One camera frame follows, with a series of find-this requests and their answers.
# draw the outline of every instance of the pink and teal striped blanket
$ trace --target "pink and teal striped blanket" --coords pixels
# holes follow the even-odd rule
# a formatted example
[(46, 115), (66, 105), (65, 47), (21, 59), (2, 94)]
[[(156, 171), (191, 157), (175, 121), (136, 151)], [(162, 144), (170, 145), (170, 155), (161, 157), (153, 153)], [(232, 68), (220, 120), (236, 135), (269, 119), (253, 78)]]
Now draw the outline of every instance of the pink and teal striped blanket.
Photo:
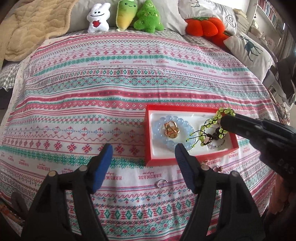
[[(268, 92), (235, 57), (200, 39), (191, 44), (164, 31), (84, 34), (43, 44), (22, 75), (15, 104), (0, 136), (0, 196), (20, 192), (28, 207), (49, 170), (72, 172), (105, 143), (114, 158), (92, 197), (110, 240), (178, 240), (195, 195), (178, 166), (144, 166), (143, 119), (147, 104), (232, 107), (253, 118), (276, 120)], [(238, 137), (240, 149), (209, 160), (237, 170), (262, 213), (273, 172), (260, 153)], [(166, 179), (158, 189), (156, 182)], [(209, 232), (220, 207), (217, 193)], [(71, 193), (72, 229), (79, 233)]]

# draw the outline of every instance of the green tree plush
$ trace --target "green tree plush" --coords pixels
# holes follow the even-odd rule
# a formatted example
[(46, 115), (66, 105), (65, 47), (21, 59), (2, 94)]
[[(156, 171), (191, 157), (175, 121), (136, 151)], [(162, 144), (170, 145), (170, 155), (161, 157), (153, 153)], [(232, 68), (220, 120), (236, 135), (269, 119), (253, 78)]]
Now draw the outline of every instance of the green tree plush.
[(145, 30), (148, 33), (154, 33), (155, 30), (163, 31), (165, 28), (160, 22), (160, 15), (151, 0), (144, 2), (141, 9), (137, 12), (139, 18), (133, 24), (137, 30)]

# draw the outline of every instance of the deer illustration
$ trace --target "deer illustration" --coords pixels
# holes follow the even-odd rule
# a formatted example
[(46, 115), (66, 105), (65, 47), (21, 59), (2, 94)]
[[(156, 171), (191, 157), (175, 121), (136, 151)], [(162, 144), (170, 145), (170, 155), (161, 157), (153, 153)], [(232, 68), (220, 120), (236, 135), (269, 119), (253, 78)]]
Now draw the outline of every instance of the deer illustration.
[(246, 37), (243, 37), (243, 36), (240, 36), (239, 38), (242, 39), (242, 40), (246, 40), (246, 41), (247, 41), (247, 44), (245, 45), (244, 48), (245, 48), (245, 50), (248, 52), (248, 57), (249, 57), (250, 60), (251, 60), (251, 58), (250, 58), (250, 52), (251, 52), (251, 54), (253, 54), (253, 55), (259, 56), (259, 55), (254, 54), (254, 53), (252, 52), (252, 48), (255, 48), (255, 50), (258, 52), (258, 54), (261, 54), (261, 53), (259, 53), (258, 50), (260, 50), (260, 51), (263, 52), (263, 50), (261, 50), (261, 49), (259, 49), (258, 47), (256, 47), (256, 46), (251, 42), (250, 39), (247, 39)]

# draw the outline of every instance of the white bunny plush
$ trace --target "white bunny plush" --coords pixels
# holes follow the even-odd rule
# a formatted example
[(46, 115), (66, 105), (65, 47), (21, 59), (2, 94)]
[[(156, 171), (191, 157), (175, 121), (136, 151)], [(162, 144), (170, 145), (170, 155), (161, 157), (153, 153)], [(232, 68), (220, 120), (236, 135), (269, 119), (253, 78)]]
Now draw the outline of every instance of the white bunny plush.
[(86, 19), (89, 21), (89, 29), (87, 32), (92, 34), (97, 31), (108, 31), (109, 24), (107, 19), (110, 17), (109, 8), (110, 3), (104, 3), (103, 5), (98, 3), (93, 6)]

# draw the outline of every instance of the small charm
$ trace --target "small charm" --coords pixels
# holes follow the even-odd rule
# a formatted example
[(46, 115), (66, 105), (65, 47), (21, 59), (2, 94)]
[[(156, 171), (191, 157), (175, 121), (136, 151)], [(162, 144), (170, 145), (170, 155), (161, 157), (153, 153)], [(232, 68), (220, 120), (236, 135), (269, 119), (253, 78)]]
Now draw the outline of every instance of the small charm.
[(174, 121), (169, 121), (169, 122), (165, 123), (164, 126), (165, 126), (165, 136), (166, 137), (174, 139), (180, 133), (180, 130), (177, 127), (176, 122), (174, 122)]
[(221, 172), (221, 171), (223, 171), (223, 167), (222, 166), (214, 166), (213, 170), (214, 170), (214, 172)]

